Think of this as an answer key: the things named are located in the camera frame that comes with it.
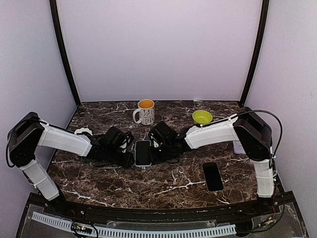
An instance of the mug handle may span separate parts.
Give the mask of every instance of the mug handle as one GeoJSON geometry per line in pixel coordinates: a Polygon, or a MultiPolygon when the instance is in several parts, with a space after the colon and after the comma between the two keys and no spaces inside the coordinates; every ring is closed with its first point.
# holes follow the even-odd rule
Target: mug handle
{"type": "Polygon", "coordinates": [[[140,124],[141,121],[142,121],[141,114],[140,114],[140,118],[139,118],[138,121],[135,119],[135,115],[136,115],[137,113],[139,113],[140,111],[141,111],[141,109],[138,108],[137,110],[134,110],[133,115],[132,115],[133,121],[134,121],[136,124],[140,124]]]}

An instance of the white wall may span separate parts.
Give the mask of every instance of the white wall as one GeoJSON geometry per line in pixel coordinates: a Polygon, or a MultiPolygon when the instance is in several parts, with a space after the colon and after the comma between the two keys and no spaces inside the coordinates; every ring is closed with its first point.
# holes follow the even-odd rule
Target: white wall
{"type": "MultiPolygon", "coordinates": [[[[66,126],[76,108],[59,56],[48,0],[0,4],[1,237],[15,237],[31,186],[5,162],[8,131],[28,112],[66,126]]],[[[37,154],[46,167],[52,150],[37,154]]]]}
{"type": "Polygon", "coordinates": [[[239,100],[261,0],[60,0],[82,101],[239,100]]]}
{"type": "Polygon", "coordinates": [[[247,106],[270,110],[282,120],[278,172],[286,190],[294,191],[312,237],[317,234],[316,16],[316,1],[271,1],[247,99],[247,106]]]}

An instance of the red wire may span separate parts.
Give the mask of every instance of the red wire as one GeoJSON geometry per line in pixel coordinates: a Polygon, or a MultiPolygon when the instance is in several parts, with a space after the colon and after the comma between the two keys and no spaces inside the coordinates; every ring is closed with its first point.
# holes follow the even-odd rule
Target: red wire
{"type": "Polygon", "coordinates": [[[273,206],[272,206],[271,208],[273,209],[273,211],[274,211],[274,216],[275,216],[275,214],[276,214],[275,208],[274,208],[273,206]]]}
{"type": "Polygon", "coordinates": [[[74,210],[72,210],[72,209],[71,209],[71,210],[70,210],[70,212],[74,213],[74,215],[76,216],[76,213],[75,213],[75,211],[74,211],[74,210]]]}

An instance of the black frame edge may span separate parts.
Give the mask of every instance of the black frame edge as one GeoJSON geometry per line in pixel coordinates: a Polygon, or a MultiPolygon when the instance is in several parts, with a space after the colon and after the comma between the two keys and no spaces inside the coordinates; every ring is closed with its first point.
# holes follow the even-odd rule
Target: black frame edge
{"type": "Polygon", "coordinates": [[[242,106],[244,106],[244,104],[247,100],[247,97],[248,97],[248,94],[249,94],[249,91],[251,88],[252,80],[254,77],[254,73],[256,71],[256,67],[257,67],[257,63],[258,63],[258,59],[259,59],[259,55],[260,55],[260,50],[261,50],[261,45],[262,45],[262,41],[263,41],[263,36],[264,36],[264,30],[265,30],[265,24],[266,24],[267,12],[268,12],[268,5],[269,5],[269,0],[263,0],[257,39],[256,39],[256,43],[254,46],[254,51],[253,51],[253,55],[252,55],[252,59],[251,59],[251,63],[250,63],[248,76],[247,76],[246,83],[244,85],[243,92],[242,92],[241,99],[240,99],[240,104],[242,106]]]}
{"type": "MultiPolygon", "coordinates": [[[[195,102],[194,100],[153,100],[154,102],[195,102]]],[[[122,103],[122,102],[139,102],[139,100],[118,100],[118,101],[91,101],[91,102],[81,102],[81,103],[122,103]]],[[[239,101],[236,100],[202,100],[202,102],[225,102],[225,103],[237,103],[240,104],[239,101]]]]}
{"type": "MultiPolygon", "coordinates": [[[[284,193],[284,196],[285,196],[286,204],[289,202],[293,202],[296,209],[297,216],[300,220],[302,231],[307,232],[305,222],[303,220],[302,214],[300,213],[293,191],[284,193]]],[[[278,202],[278,206],[282,205],[283,194],[278,194],[276,196],[276,201],[278,202]]],[[[16,238],[18,238],[19,235],[21,234],[21,230],[24,224],[27,209],[30,204],[41,206],[44,208],[44,212],[56,215],[56,213],[53,212],[49,207],[46,207],[45,203],[46,201],[41,195],[30,193],[29,198],[26,202],[26,207],[24,209],[24,212],[20,220],[20,225],[17,231],[16,238]]],[[[207,221],[207,220],[216,219],[221,223],[229,222],[230,224],[239,224],[239,223],[248,222],[253,216],[241,215],[241,214],[237,215],[236,214],[237,210],[240,210],[241,207],[248,207],[250,205],[254,205],[254,203],[256,203],[256,200],[246,201],[246,202],[237,203],[237,204],[230,204],[230,205],[203,207],[200,209],[192,208],[192,209],[179,209],[179,210],[109,208],[109,207],[103,207],[103,206],[81,204],[76,202],[67,202],[67,203],[69,206],[72,207],[72,209],[75,209],[78,212],[85,211],[84,215],[81,215],[79,217],[80,219],[87,222],[94,222],[98,224],[106,224],[108,221],[157,223],[158,219],[160,219],[160,217],[162,218],[162,216],[163,216],[163,220],[160,219],[159,223],[196,222],[196,221],[207,221]]]]}
{"type": "Polygon", "coordinates": [[[66,77],[67,77],[67,81],[68,81],[71,93],[73,95],[76,105],[79,106],[81,102],[80,102],[80,98],[78,95],[78,91],[75,85],[73,75],[71,73],[69,61],[67,58],[66,48],[65,48],[65,44],[63,40],[61,27],[60,27],[56,0],[50,0],[50,6],[51,6],[52,19],[53,19],[55,35],[56,35],[56,40],[57,40],[57,44],[59,48],[60,57],[63,62],[64,70],[66,73],[66,77]]]}

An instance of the green bowl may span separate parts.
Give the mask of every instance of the green bowl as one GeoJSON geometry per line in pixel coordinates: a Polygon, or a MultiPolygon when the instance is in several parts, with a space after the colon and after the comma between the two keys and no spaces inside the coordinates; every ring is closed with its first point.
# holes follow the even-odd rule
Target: green bowl
{"type": "Polygon", "coordinates": [[[212,121],[212,115],[204,110],[197,110],[193,113],[194,124],[208,124],[212,121]]]}

